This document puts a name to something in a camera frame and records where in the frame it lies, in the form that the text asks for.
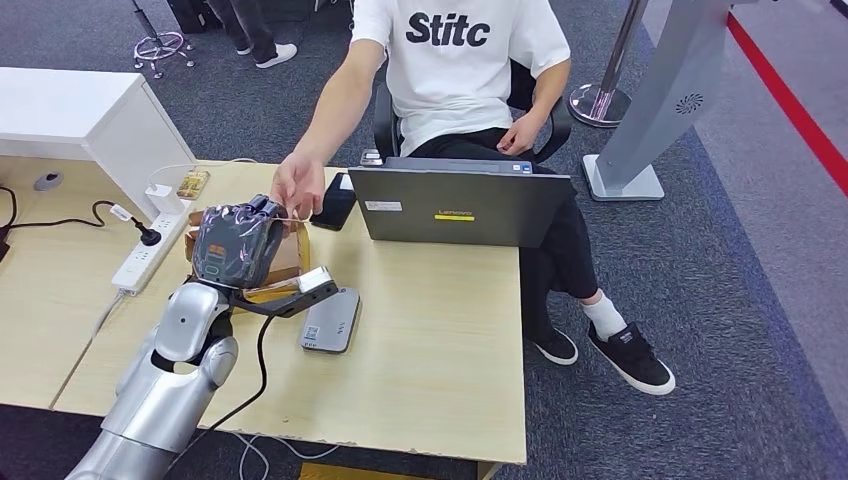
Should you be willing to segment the person's right hand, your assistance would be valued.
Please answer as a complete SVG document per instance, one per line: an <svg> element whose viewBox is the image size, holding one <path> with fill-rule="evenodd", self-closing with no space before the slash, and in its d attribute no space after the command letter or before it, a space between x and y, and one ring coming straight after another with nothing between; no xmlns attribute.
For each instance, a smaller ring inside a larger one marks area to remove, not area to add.
<svg viewBox="0 0 848 480"><path fill-rule="evenodd" d="M301 220L320 214L326 188L324 168L320 158L292 152L276 168L270 198Z"/></svg>

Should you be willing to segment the person's left hand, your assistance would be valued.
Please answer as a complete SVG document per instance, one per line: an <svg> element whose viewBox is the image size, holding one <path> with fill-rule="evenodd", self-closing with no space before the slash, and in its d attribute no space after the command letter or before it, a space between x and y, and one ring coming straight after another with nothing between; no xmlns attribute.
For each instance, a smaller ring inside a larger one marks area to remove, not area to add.
<svg viewBox="0 0 848 480"><path fill-rule="evenodd" d="M546 114L533 111L519 117L497 143L497 150L505 155L518 156L531 149L546 119Z"/></svg>

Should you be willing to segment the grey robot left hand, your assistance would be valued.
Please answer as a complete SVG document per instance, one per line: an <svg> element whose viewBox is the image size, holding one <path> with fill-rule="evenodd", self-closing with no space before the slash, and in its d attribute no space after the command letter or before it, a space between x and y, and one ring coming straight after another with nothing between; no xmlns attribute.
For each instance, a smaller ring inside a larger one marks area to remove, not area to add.
<svg viewBox="0 0 848 480"><path fill-rule="evenodd" d="M287 219L286 209L264 194L204 209L192 248L193 273L233 289L261 286L288 233Z"/></svg>

